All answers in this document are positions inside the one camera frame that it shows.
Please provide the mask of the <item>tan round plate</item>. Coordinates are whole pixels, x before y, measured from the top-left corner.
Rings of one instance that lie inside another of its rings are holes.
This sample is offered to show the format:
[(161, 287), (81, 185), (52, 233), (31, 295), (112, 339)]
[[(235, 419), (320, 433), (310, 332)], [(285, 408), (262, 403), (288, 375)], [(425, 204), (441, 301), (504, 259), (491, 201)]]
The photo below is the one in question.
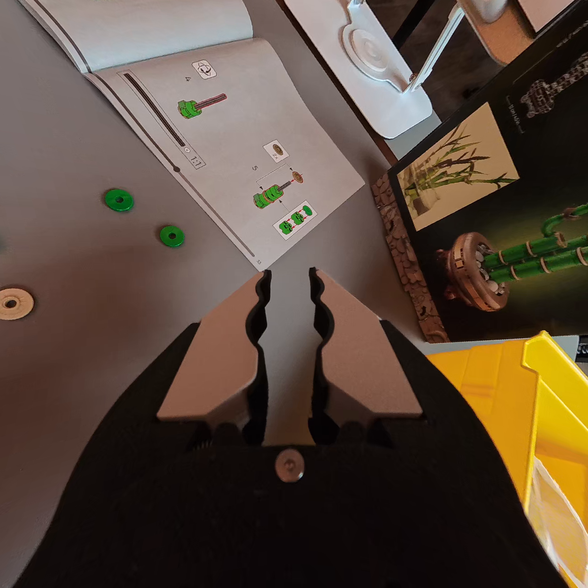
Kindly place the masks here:
[(17, 320), (29, 314), (34, 307), (34, 298), (26, 290), (4, 288), (1, 294), (1, 320)]

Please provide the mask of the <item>clear plastic bag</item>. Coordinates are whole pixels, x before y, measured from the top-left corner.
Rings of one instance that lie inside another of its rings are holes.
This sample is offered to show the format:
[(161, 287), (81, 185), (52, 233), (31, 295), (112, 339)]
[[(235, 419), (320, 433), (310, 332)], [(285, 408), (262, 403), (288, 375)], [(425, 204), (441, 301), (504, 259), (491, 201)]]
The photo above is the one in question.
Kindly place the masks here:
[(587, 532), (538, 458), (534, 458), (526, 514), (548, 558), (569, 587), (587, 587)]

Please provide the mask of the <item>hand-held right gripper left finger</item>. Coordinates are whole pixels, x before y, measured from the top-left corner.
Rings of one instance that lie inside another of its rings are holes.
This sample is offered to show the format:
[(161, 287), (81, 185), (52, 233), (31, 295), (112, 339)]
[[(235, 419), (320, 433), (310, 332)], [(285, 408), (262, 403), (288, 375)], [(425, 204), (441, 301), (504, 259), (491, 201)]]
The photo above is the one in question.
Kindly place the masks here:
[(203, 422), (214, 431), (234, 424), (246, 443), (262, 443), (268, 378), (259, 344), (267, 328), (272, 273), (264, 270), (198, 323), (161, 404), (162, 422)]

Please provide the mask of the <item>white lamp base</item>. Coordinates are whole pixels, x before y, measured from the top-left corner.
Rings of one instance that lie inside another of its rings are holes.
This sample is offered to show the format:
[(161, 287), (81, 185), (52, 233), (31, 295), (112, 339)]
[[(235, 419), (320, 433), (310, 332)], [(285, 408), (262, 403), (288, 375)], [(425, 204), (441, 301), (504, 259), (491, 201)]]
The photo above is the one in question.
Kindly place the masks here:
[(365, 1), (285, 1), (374, 131), (393, 139), (430, 117), (422, 84), (464, 17), (455, 4), (414, 74)]

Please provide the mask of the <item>black building set box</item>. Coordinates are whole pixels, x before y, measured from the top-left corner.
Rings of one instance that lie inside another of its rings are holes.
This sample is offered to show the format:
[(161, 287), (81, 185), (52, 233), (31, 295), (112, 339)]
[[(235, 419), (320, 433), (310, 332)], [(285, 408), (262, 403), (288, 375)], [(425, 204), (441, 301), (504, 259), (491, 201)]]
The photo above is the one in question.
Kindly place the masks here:
[(373, 186), (428, 343), (587, 334), (587, 1)]

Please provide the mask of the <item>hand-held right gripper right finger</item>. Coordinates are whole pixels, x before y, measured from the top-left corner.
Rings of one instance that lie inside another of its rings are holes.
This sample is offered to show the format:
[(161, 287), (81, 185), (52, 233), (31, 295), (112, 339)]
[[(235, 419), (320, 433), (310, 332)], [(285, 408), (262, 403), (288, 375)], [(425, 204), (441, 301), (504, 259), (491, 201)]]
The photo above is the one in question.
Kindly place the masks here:
[(316, 351), (309, 431), (334, 443), (348, 423), (364, 430), (384, 419), (419, 419), (423, 409), (382, 321), (328, 274), (309, 269)]

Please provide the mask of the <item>yellow plastic bin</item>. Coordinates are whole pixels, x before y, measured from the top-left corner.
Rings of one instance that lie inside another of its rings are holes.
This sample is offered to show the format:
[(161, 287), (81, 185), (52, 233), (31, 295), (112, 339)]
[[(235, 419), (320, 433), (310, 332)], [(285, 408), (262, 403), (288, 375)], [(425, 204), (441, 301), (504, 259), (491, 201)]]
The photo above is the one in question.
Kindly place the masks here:
[(554, 338), (544, 331), (429, 360), (485, 426), (525, 514), (538, 458), (587, 531), (587, 375)]

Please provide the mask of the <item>open instruction booklet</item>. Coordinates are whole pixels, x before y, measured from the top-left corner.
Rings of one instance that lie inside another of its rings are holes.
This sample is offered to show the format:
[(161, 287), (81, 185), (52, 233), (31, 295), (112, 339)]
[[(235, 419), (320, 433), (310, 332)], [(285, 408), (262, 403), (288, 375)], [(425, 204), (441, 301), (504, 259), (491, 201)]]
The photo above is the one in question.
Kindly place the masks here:
[(258, 270), (364, 181), (242, 1), (21, 1)]

